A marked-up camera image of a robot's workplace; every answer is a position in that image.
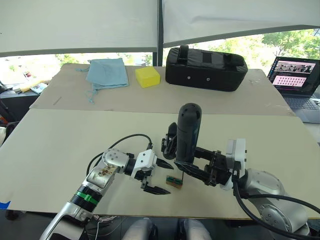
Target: beige board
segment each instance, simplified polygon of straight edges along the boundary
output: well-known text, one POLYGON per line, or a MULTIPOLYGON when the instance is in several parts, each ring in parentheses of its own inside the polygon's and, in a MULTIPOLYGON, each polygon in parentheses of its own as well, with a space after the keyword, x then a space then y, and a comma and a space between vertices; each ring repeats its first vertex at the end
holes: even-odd
POLYGON ((250 69, 236 91, 224 92, 169 84, 165 67, 155 67, 161 76, 159 85, 141 88, 135 76, 141 66, 126 66, 129 86, 101 89, 92 104, 86 97, 91 95, 88 72, 76 71, 88 66, 63 65, 31 108, 178 113, 182 105, 196 103, 205 114, 295 115, 260 69, 250 69))
MULTIPOLYGON (((85 179, 89 161, 120 138, 144 133, 151 137, 156 154, 161 139, 177 114, 31 109, 0 148, 0 202, 9 209, 58 212, 85 179)), ((245 138, 247 167, 277 176, 295 198, 320 203, 320 148, 301 120, 289 116, 204 114, 198 146, 225 153, 228 139, 245 138)), ((142 137, 118 145, 127 153, 143 151, 142 137)), ((194 162, 201 168, 204 159, 194 162)), ((232 191, 206 186, 184 176, 178 190, 165 184, 166 175, 182 172, 157 168, 152 184, 171 192, 152 195, 141 183, 117 175, 95 212, 109 215, 247 218, 232 191)), ((255 207, 245 200, 257 213, 255 207)), ((307 210, 310 218, 319 215, 307 210)))

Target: laptop screen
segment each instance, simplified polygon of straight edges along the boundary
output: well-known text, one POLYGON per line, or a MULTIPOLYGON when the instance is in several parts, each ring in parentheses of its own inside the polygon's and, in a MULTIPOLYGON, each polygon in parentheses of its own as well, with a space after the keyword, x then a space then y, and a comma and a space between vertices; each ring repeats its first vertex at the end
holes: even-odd
POLYGON ((277 56, 268 78, 281 94, 311 97, 320 84, 320 61, 277 56))

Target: laptop keyboard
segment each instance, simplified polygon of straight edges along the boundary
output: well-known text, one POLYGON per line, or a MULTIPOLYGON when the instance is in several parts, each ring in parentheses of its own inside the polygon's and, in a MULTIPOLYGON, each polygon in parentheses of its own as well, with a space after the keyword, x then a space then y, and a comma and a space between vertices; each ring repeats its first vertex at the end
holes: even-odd
POLYGON ((285 97, 284 100, 292 109, 310 109, 310 110, 319 110, 317 105, 312 102, 311 99, 305 98, 296 98, 296 97, 285 97))

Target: sticker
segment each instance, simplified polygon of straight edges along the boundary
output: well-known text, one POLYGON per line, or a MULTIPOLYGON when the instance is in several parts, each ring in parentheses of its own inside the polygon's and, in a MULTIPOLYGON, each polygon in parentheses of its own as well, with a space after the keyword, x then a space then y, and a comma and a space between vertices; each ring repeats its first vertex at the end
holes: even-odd
POLYGON ((0 202, 0 209, 7 209, 10 203, 11 201, 8 201, 7 203, 0 202))

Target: black bag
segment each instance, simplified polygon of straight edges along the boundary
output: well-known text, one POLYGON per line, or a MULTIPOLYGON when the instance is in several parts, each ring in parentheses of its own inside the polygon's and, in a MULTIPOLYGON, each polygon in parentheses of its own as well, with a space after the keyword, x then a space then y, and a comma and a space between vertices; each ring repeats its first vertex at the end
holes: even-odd
POLYGON ((165 80, 175 85, 231 92, 239 87, 247 71, 240 55, 181 45, 168 53, 165 80))

